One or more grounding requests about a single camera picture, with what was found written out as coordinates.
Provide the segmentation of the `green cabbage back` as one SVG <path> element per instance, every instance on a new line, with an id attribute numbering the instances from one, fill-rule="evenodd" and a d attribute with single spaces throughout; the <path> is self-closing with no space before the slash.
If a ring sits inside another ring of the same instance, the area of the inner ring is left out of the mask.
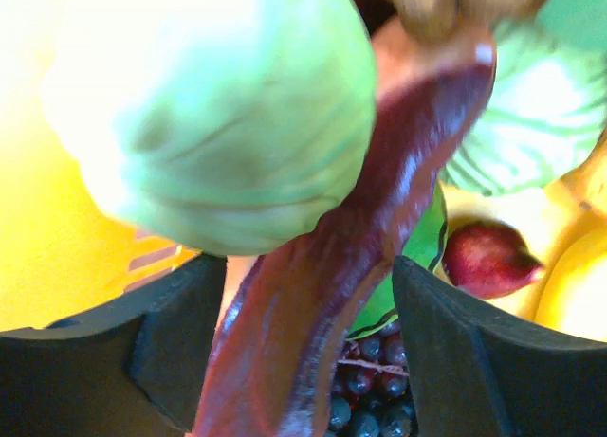
<path id="1" fill-rule="evenodd" d="M 376 75 L 353 0 L 67 0 L 40 98 L 103 213 L 260 255 L 354 187 Z"/>

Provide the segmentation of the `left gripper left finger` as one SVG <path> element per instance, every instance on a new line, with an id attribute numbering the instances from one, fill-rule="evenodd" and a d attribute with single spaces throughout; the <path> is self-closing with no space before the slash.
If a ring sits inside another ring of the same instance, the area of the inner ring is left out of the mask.
<path id="1" fill-rule="evenodd" d="M 5 436 L 181 436 L 193 429 L 226 278 L 201 254 L 106 304 L 1 336 Z"/>

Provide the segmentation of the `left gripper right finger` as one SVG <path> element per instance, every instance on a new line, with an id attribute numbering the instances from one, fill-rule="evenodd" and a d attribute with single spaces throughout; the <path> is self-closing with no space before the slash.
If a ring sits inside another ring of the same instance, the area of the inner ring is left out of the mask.
<path id="1" fill-rule="evenodd" d="M 422 436 L 603 436 L 606 345 L 517 318 L 395 259 Z"/>

